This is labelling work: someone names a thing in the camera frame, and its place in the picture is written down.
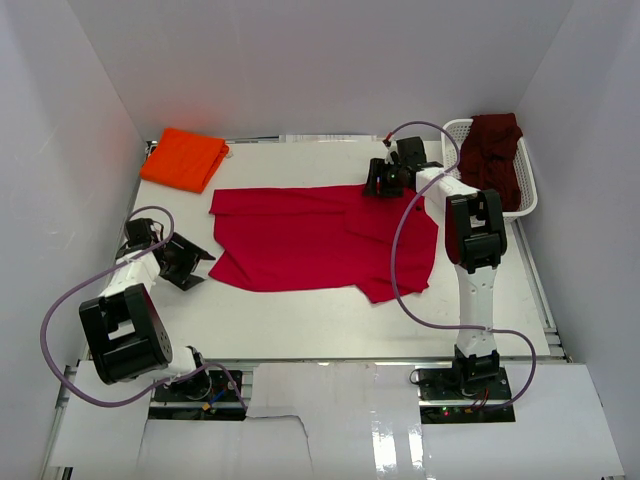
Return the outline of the bright red t shirt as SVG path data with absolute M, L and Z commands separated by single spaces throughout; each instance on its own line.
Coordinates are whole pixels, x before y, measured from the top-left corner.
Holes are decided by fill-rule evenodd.
M 373 303 L 420 293 L 438 226 L 423 205 L 365 197 L 359 185 L 218 189 L 210 212 L 223 248 L 211 278 L 252 292 L 355 286 Z

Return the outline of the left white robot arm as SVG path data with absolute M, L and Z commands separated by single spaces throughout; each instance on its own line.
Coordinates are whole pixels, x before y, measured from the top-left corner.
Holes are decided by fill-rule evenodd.
M 215 257 L 175 233 L 160 248 L 135 259 L 162 239 L 162 227 L 150 218 L 128 221 L 125 238 L 116 256 L 124 266 L 98 297 L 79 307 L 97 374 L 106 384 L 148 373 L 177 377 L 177 387 L 188 398 L 202 398 L 210 390 L 211 374 L 200 367 L 202 357 L 195 348 L 172 345 L 150 290 L 159 278 L 182 291 L 195 287 L 204 281 L 194 274 L 196 267 Z

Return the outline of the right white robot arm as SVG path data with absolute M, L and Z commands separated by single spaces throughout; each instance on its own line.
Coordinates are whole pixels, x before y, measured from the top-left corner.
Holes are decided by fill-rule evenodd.
M 388 147 L 386 158 L 369 162 L 365 196 L 396 198 L 413 188 L 444 212 L 445 249 L 459 287 L 460 327 L 450 374 L 453 390 L 472 399 L 499 373 L 499 354 L 492 332 L 493 287 L 507 249 L 499 194 L 478 190 L 426 158 L 418 137 Z

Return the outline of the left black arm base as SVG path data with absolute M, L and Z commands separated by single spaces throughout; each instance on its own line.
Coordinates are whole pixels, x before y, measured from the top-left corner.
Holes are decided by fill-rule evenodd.
M 194 379 L 159 387 L 151 397 L 150 420 L 243 421 L 245 409 L 238 391 L 242 389 L 241 370 L 208 370 Z

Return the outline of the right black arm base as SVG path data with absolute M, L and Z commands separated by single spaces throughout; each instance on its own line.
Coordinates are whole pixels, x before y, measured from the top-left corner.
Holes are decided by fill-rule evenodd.
M 461 387 L 453 379 L 451 368 L 416 368 L 409 382 L 418 389 L 420 418 L 423 425 L 463 425 L 514 423 L 512 392 L 506 370 L 485 383 Z

